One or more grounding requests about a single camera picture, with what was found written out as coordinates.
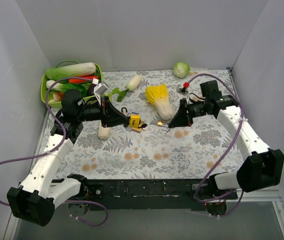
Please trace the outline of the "yellow padlock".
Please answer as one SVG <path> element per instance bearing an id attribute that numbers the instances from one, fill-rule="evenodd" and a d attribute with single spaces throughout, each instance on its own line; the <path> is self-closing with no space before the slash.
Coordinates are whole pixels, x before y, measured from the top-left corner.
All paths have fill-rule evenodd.
<path id="1" fill-rule="evenodd" d="M 141 122 L 140 115 L 132 114 L 129 116 L 129 126 L 131 128 L 143 129 L 147 127 L 147 124 Z"/>

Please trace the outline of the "small brass padlock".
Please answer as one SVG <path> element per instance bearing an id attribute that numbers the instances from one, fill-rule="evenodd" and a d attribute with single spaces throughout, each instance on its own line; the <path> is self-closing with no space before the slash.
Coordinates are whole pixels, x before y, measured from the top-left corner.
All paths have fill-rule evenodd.
<path id="1" fill-rule="evenodd" d="M 161 121 L 161 120 L 157 121 L 156 126 L 160 127 L 161 130 L 166 131 L 166 132 L 170 132 L 172 130 L 171 128 L 169 128 L 168 123 Z"/>

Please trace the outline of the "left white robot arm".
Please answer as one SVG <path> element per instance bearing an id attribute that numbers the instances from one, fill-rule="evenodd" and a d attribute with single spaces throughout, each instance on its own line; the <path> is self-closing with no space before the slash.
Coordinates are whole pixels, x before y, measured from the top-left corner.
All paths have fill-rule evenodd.
<path id="1" fill-rule="evenodd" d="M 62 108 L 56 115 L 44 155 L 39 157 L 29 175 L 19 187 L 11 187 L 7 200 L 13 215 L 39 226 L 47 225 L 55 209 L 65 201 L 87 200 L 91 190 L 87 178 L 71 174 L 54 181 L 62 160 L 73 148 L 83 129 L 83 122 L 100 121 L 103 127 L 126 125 L 137 127 L 140 117 L 126 116 L 116 109 L 108 97 L 98 104 L 85 104 L 80 91 L 67 90 L 63 94 Z"/>

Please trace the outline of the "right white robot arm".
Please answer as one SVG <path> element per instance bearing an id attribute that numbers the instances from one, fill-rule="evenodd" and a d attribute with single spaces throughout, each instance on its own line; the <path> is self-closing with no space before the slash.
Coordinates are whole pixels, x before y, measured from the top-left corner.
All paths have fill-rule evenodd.
<path id="1" fill-rule="evenodd" d="M 271 149 L 244 118 L 238 101 L 232 95 L 222 95 L 216 80 L 200 85 L 203 101 L 180 100 L 179 109 L 169 122 L 169 128 L 190 127 L 193 119 L 213 115 L 232 136 L 232 144 L 240 150 L 243 164 L 237 171 L 216 173 L 202 180 L 196 189 L 198 197 L 221 198 L 226 191 L 241 189 L 246 193 L 277 186 L 284 165 L 284 154 Z"/>

